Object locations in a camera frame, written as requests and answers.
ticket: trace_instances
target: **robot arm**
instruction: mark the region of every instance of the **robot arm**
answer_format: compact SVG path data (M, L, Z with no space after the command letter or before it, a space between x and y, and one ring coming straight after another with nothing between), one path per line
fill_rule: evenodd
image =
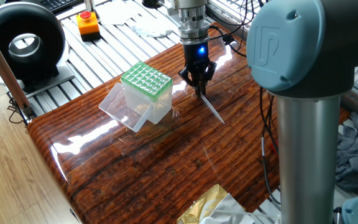
M143 0L146 7L157 8L162 0ZM216 63L208 58L208 29L205 22L207 0L174 0L173 8L178 9L181 20L180 42L183 44L186 65L179 76L194 87L197 96L206 94L207 82L212 79Z
M273 0L247 38L255 81L277 96L283 224L332 224L339 99L358 66L358 1Z

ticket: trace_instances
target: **white paper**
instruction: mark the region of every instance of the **white paper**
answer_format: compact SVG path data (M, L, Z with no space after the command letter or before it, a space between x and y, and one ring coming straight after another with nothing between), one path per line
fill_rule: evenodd
M124 25L125 22L136 16L139 12L136 8L130 7L122 0L113 0L96 7L100 22L104 26Z
M221 212L212 212L209 217L202 219L200 224L253 224L254 220L249 215L245 214L244 209L237 203L237 201L227 194L215 208L216 210L225 210L228 212L236 212L243 214L226 214Z

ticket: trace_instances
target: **keyboard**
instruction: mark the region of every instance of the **keyboard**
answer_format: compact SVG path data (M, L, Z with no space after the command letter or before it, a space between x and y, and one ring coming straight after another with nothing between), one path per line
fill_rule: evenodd
M47 8L54 14L72 9L72 6L84 3L84 0L20 0L23 2L31 2Z
M43 0L41 5L49 9L54 14L62 12L66 9L71 9L71 6L79 2L84 2L83 0Z

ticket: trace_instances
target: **silver metal cylinder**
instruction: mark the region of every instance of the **silver metal cylinder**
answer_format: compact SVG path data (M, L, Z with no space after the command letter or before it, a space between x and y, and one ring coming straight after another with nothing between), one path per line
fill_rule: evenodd
M184 45L200 44L209 40L209 24L205 23L205 6L179 9L181 27L180 42Z
M278 96L283 224L332 224L340 96Z
M85 7L88 12L96 11L96 6L94 4L94 0L85 0Z

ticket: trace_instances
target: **red emergency stop button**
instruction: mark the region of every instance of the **red emergency stop button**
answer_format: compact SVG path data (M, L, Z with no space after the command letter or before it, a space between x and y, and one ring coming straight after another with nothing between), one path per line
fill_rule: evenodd
M88 11L81 12L80 17L81 17L82 19L89 19L89 18L91 17L91 13L88 12Z

